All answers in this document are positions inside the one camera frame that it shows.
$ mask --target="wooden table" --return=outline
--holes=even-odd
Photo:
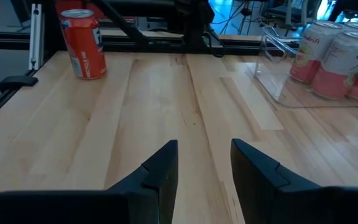
[[[0,191],[105,189],[179,141],[174,223],[243,223],[229,149],[241,138],[321,185],[358,185],[358,108],[276,104],[254,57],[106,53],[74,77],[57,52],[0,109]]]

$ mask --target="black metal frame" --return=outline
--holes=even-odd
[[[150,52],[150,53],[176,53],[176,54],[219,54],[219,55],[258,55],[261,45],[259,40],[220,40],[213,30],[207,30],[209,35],[206,45],[186,45],[182,37],[146,37],[139,30],[129,26],[119,13],[105,0],[91,0],[96,6],[107,15],[110,20],[116,23],[127,36],[104,35],[102,36],[104,51],[107,52]],[[59,16],[55,9],[53,0],[33,0],[33,3],[42,4],[45,20],[44,37],[44,62],[59,50],[66,50],[64,38],[60,28]],[[29,50],[30,34],[23,33],[2,33],[0,32],[0,49]],[[270,52],[277,51],[274,45],[268,45]],[[25,72],[26,76],[32,76],[35,70]],[[0,108],[16,92],[7,90],[0,96]]]

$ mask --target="black bracket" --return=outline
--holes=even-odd
[[[28,76],[11,76],[0,81],[0,92],[6,90],[18,90],[22,86],[34,86],[38,82],[38,78]]]

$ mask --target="wooden tabletop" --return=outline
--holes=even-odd
[[[358,185],[358,108],[275,103],[255,57],[106,53],[99,80],[57,52],[0,109],[0,191],[106,189],[179,142],[174,223],[243,223],[231,175],[241,138],[321,185]]]

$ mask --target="clear plastic bin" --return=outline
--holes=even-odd
[[[263,32],[254,77],[276,102],[294,108],[358,106],[358,100],[352,98],[330,100],[319,96],[310,84],[290,76],[294,60],[304,56],[290,46],[298,44],[301,38],[279,36],[272,27],[264,27]]]

